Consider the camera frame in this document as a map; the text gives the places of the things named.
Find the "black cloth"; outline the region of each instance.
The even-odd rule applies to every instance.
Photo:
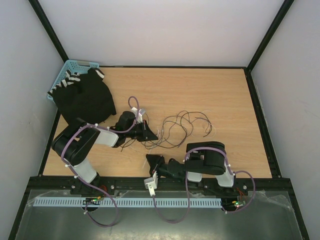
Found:
[[[85,74],[71,74],[68,70],[66,79],[48,92],[68,124],[75,118],[99,124],[117,114],[104,76],[98,68],[90,68]]]

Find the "perforated metal strip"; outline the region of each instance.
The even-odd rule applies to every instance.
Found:
[[[119,208],[154,208],[152,198],[121,197],[114,199]],[[34,207],[84,207],[85,197],[39,197],[35,200]],[[105,208],[113,208],[114,204],[109,198],[97,201],[94,205]],[[158,208],[187,208],[187,198],[156,198]],[[191,198],[191,208],[221,208],[220,198]]]

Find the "gray wall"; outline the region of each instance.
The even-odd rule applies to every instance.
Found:
[[[40,0],[70,58],[247,66],[283,0]]]
[[[275,153],[311,239],[320,220],[320,2],[296,0],[253,70]]]
[[[0,7],[0,239],[38,173],[56,107],[46,99],[63,62],[29,2]]]

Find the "plastic basket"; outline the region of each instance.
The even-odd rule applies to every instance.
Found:
[[[67,60],[61,71],[59,72],[58,77],[55,79],[54,84],[52,85],[51,89],[54,88],[55,85],[59,84],[63,79],[66,78],[66,71],[70,70],[71,74],[80,73],[86,74],[90,68],[99,68],[99,64],[96,62],[90,61],[78,61],[78,60]],[[54,99],[49,94],[47,95],[48,99],[53,101]]]

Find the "light wood surface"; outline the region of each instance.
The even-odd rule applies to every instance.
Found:
[[[271,178],[266,152],[260,135],[244,71],[242,69],[190,69],[190,68],[101,68],[104,82],[110,88],[117,110],[103,126],[113,126],[123,111],[129,111],[128,97],[138,98],[141,108],[149,116],[150,129],[157,133],[164,118],[180,111],[205,113],[216,129],[203,138],[207,123],[195,121],[194,132],[182,146],[172,149],[156,147],[151,151],[140,142],[132,147],[111,148],[95,144],[88,159],[101,176],[148,177],[149,165],[146,154],[161,154],[165,160],[182,161],[187,143],[219,141],[225,150],[233,171],[246,170],[254,178]],[[200,114],[190,115],[191,119]],[[67,126],[60,118],[55,136]],[[183,130],[174,126],[170,140],[179,143]],[[50,150],[43,175],[68,176],[59,156]]]

